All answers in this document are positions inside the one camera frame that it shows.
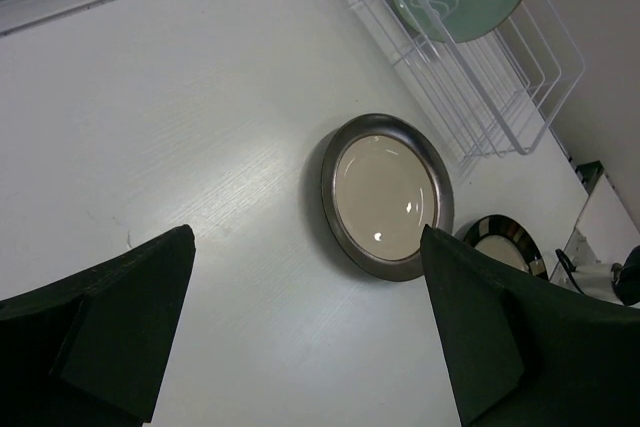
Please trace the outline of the grey rim cream plate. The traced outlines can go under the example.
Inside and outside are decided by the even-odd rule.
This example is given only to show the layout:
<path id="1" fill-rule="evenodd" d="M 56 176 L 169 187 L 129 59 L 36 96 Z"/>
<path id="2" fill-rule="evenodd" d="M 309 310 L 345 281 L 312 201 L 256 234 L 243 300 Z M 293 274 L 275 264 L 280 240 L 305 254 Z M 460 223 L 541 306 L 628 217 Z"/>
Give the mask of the grey rim cream plate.
<path id="1" fill-rule="evenodd" d="M 453 229 L 454 193 L 441 155 L 416 127 L 392 115 L 360 115 L 333 133 L 320 195 L 341 249 L 386 281 L 422 276 L 424 228 Z"/>

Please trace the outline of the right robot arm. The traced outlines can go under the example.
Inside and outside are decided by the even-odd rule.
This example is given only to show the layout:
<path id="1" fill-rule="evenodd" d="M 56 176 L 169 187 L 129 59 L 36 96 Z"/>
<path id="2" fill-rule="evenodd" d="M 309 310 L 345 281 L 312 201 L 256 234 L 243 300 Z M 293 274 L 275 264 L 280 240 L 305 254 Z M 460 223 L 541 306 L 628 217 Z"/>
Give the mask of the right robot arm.
<path id="1" fill-rule="evenodd" d="M 639 307 L 639 247 L 623 263 L 576 266 L 560 249 L 555 251 L 566 287 L 590 298 Z"/>

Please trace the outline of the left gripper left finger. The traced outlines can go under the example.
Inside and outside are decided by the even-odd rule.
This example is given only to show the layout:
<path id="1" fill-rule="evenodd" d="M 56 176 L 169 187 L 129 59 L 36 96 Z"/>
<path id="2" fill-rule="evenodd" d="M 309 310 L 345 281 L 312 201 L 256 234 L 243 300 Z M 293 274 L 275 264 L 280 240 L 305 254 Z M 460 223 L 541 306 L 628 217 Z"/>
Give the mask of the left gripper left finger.
<path id="1" fill-rule="evenodd" d="M 182 225 L 2 300 L 2 425 L 150 423 L 194 260 Z"/>

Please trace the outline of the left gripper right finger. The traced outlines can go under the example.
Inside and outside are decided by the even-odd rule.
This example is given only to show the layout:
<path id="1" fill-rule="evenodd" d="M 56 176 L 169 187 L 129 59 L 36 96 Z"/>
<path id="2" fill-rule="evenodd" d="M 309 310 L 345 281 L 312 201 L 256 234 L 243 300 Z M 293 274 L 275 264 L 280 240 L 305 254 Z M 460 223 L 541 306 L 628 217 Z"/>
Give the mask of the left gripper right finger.
<path id="1" fill-rule="evenodd" d="M 424 277 L 464 426 L 636 426 L 639 312 L 426 227 Z"/>

